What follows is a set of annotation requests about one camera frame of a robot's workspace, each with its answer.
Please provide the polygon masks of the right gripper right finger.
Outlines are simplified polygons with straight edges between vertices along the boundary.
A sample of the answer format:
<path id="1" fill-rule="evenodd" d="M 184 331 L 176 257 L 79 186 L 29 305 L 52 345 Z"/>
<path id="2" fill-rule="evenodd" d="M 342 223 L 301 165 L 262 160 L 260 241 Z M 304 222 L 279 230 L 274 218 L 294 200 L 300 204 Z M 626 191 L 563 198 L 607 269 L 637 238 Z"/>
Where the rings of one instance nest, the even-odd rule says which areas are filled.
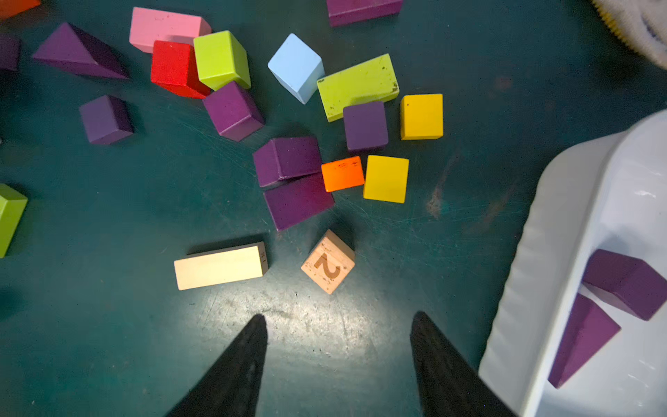
<path id="1" fill-rule="evenodd" d="M 422 311 L 413 317 L 410 342 L 423 415 L 515 415 Z"/>

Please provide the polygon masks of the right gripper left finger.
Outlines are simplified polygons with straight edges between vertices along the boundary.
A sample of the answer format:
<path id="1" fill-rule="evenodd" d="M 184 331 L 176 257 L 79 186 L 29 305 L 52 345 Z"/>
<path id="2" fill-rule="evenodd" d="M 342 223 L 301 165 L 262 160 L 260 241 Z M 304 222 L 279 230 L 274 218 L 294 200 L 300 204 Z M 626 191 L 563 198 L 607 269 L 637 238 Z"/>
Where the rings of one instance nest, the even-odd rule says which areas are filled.
<path id="1" fill-rule="evenodd" d="M 254 416 L 267 353 L 267 323 L 256 314 L 169 416 Z"/>

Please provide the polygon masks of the purple wedge block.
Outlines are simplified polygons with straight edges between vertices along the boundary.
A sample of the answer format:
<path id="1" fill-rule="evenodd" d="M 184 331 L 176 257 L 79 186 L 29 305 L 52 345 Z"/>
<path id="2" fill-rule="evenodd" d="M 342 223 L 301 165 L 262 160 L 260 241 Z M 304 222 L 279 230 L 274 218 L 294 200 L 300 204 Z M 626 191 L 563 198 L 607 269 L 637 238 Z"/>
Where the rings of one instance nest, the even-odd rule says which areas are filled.
<path id="1" fill-rule="evenodd" d="M 596 302 L 577 294 L 548 382 L 563 387 L 620 330 Z"/>

